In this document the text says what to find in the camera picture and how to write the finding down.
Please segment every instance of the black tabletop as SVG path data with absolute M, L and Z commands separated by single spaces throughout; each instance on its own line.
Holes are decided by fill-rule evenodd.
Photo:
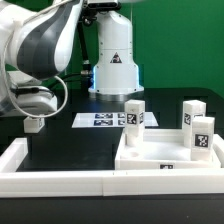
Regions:
M 59 102 L 63 93 L 58 90 Z M 179 129 L 182 103 L 207 103 L 215 133 L 224 137 L 224 99 L 208 89 L 146 89 L 146 111 L 161 129 Z M 124 103 L 89 99 L 69 91 L 66 108 L 45 120 L 38 134 L 24 134 L 24 117 L 0 118 L 0 152 L 16 137 L 27 137 L 29 153 L 17 172 L 113 170 L 122 128 L 71 128 L 77 113 L 123 112 Z M 224 195 L 155 195 L 0 199 L 1 223 L 222 223 Z

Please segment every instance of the green wall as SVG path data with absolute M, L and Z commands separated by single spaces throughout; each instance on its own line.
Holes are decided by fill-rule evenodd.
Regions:
M 40 10 L 52 0 L 8 1 Z M 204 87 L 224 97 L 224 1 L 146 0 L 123 4 L 131 18 L 134 59 L 145 87 Z M 85 28 L 91 63 L 98 58 L 97 27 Z M 68 72 L 79 72 L 77 37 Z

